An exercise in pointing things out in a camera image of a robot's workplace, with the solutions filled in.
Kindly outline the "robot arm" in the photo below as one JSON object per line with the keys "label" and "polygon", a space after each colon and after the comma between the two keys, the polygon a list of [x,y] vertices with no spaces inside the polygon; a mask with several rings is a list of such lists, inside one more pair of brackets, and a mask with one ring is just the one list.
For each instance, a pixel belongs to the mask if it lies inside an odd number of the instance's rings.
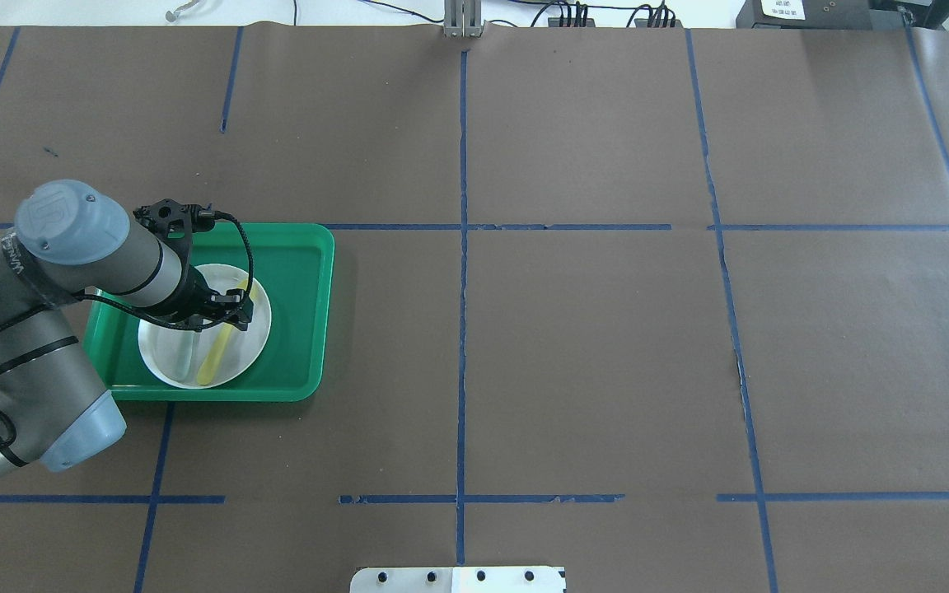
{"label": "robot arm", "polygon": [[54,180],[0,236],[0,479],[30,463],[60,472],[127,431],[63,311],[101,301],[172,330],[246,330],[252,281],[216,292],[191,264],[193,236],[226,212],[176,200],[128,212],[89,184]]}

